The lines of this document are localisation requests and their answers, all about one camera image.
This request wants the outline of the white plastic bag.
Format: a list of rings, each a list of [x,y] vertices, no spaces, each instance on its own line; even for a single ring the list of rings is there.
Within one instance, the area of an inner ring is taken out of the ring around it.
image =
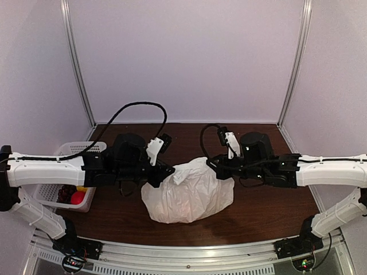
[[[234,201],[233,178],[219,180],[206,157],[174,166],[158,188],[146,183],[141,198],[150,218],[160,223],[192,223],[215,215]]]

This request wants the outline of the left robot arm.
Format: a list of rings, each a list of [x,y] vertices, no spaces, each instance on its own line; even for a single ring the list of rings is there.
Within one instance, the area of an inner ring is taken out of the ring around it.
[[[45,232],[53,248],[69,255],[88,252],[88,245],[76,233],[73,222],[52,214],[31,198],[22,186],[33,184],[66,184],[102,187],[123,182],[147,181],[154,188],[173,174],[175,169],[158,159],[171,143],[163,134],[149,143],[133,133],[120,134],[112,146],[102,152],[89,147],[66,156],[30,156],[1,148],[1,211],[18,214],[30,225]]]

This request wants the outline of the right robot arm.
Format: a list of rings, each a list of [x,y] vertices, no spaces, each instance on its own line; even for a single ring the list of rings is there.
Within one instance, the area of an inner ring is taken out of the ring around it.
[[[353,186],[353,192],[328,210],[306,218],[297,237],[276,241],[278,258],[323,248],[323,237],[366,215],[366,155],[324,158],[301,154],[275,155],[268,135],[250,132],[236,139],[225,127],[217,131],[227,154],[207,158],[217,179],[256,179],[266,186],[298,188],[315,185]]]

